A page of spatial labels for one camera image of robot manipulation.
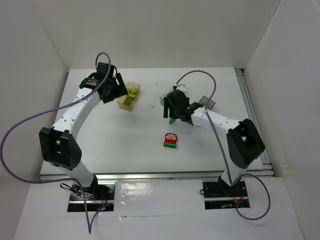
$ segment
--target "red and green toy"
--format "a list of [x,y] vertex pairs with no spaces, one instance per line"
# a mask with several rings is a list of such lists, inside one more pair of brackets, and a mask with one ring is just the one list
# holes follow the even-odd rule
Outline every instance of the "red and green toy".
[[163,146],[167,148],[175,149],[177,146],[177,140],[178,140],[178,136],[175,133],[169,132],[164,136]]

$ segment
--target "white backdrop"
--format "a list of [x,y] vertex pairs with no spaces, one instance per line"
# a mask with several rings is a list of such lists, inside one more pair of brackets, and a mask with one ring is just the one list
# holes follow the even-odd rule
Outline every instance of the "white backdrop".
[[319,239],[320,0],[282,0],[245,70],[272,166]]
[[[46,31],[24,0],[0,1],[0,138],[15,123],[59,103],[67,70]],[[4,145],[4,158],[17,175],[36,179],[42,165],[39,130],[50,126],[47,114],[18,127]],[[0,166],[1,239],[14,237],[29,184]]]
[[280,0],[33,0],[69,69],[244,68]]

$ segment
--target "white tabletop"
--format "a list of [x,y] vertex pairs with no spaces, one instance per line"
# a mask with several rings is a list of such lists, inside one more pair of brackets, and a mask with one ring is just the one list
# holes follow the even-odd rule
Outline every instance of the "white tabletop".
[[[231,67],[119,69],[124,83],[140,84],[141,93],[132,112],[119,109],[117,101],[100,102],[92,110],[77,138],[81,160],[88,170],[96,174],[224,171],[222,154],[211,131],[180,120],[170,125],[169,119],[163,118],[159,97],[183,74],[194,69],[205,70],[216,79],[213,111],[232,119],[248,118],[235,70]],[[71,69],[60,105],[72,102],[80,82],[94,71]],[[191,103],[198,102],[203,95],[208,97],[213,89],[213,81],[201,73],[188,75],[181,84],[187,86]],[[64,112],[59,111],[56,119]],[[176,149],[163,147],[166,133],[178,135]],[[261,159],[256,159],[249,169],[263,169]],[[42,165],[42,175],[62,173],[48,162]]]
[[[117,181],[114,211],[98,214],[91,235],[84,212],[67,212],[70,191],[57,182],[32,184],[14,240],[303,240],[284,179],[261,180],[272,202],[257,221],[235,209],[205,210],[201,180]],[[268,205],[266,192],[252,177],[245,183],[250,208],[240,212],[258,217]]]

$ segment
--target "plastic container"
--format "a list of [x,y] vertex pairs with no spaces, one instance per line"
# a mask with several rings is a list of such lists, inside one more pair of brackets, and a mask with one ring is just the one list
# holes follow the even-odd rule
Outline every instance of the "plastic container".
[[125,84],[128,94],[121,96],[116,101],[120,109],[131,112],[140,94],[140,84],[128,81]]

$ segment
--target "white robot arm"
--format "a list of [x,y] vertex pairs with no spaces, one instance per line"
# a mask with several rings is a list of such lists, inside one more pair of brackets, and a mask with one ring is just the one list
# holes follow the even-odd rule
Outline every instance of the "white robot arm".
[[[73,102],[91,93],[106,76],[108,67],[108,64],[99,62],[96,72],[81,82]],[[101,100],[108,103],[128,94],[121,74],[116,73],[113,76],[114,69],[115,66],[111,65],[106,81],[96,92],[69,107],[51,128],[43,127],[39,132],[42,158],[61,169],[70,178],[77,179],[89,194],[94,194],[98,180],[82,163],[82,151],[76,139],[88,115]]]
[[266,148],[254,123],[249,119],[234,120],[205,109],[197,102],[189,104],[189,98],[179,89],[168,93],[163,101],[165,118],[168,117],[169,111],[171,118],[208,130],[213,130],[213,127],[216,129],[226,153],[227,169],[218,180],[224,190],[232,189],[245,174],[248,166]]

